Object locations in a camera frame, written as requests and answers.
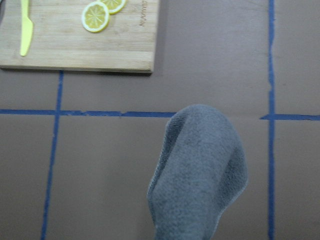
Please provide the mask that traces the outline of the lemon slice far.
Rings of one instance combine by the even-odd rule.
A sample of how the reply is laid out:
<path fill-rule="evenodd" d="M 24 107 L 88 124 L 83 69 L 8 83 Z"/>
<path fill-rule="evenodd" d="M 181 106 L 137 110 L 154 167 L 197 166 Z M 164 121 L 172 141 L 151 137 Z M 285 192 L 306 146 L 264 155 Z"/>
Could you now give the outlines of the lemon slice far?
<path fill-rule="evenodd" d="M 105 4 L 111 15 L 119 13 L 126 5 L 126 0 L 100 0 Z"/>

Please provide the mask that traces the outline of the grey pink cleaning cloth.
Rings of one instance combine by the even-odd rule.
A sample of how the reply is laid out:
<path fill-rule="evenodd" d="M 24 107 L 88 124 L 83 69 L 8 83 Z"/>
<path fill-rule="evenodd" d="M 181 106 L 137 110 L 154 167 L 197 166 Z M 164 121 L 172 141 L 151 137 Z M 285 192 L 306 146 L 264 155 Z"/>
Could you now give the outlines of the grey pink cleaning cloth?
<path fill-rule="evenodd" d="M 248 182 L 240 138 L 215 108 L 196 104 L 167 123 L 147 200 L 157 240 L 209 240 Z"/>

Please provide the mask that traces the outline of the yellow plastic knife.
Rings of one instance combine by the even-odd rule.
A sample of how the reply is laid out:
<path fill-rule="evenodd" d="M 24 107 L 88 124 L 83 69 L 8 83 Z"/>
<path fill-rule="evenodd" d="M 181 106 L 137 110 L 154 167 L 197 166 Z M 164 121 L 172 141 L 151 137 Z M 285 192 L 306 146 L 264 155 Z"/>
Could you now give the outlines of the yellow plastic knife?
<path fill-rule="evenodd" d="M 21 38 L 20 55 L 25 57 L 29 51 L 32 39 L 34 24 L 29 16 L 29 0 L 21 0 Z"/>

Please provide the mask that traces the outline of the lemon slice near knife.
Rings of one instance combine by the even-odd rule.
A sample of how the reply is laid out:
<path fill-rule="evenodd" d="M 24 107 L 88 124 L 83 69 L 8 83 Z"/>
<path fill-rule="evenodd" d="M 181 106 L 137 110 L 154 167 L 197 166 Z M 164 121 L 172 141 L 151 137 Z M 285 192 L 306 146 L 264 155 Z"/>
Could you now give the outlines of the lemon slice near knife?
<path fill-rule="evenodd" d="M 109 9 L 104 3 L 93 1 L 83 9 L 81 23 L 88 32 L 99 33 L 108 25 L 109 16 Z"/>

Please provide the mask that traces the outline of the bamboo cutting board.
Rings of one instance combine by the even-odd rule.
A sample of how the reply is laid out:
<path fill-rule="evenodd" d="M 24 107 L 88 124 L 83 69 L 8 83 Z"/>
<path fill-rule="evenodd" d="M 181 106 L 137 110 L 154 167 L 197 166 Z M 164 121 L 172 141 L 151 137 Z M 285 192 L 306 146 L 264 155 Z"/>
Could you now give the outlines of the bamboo cutting board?
<path fill-rule="evenodd" d="M 154 69 L 160 2 L 128 0 L 98 33 L 81 21 L 87 0 L 31 0 L 33 35 L 21 56 L 22 9 L 19 0 L 0 4 L 0 66 L 39 69 L 151 73 Z"/>

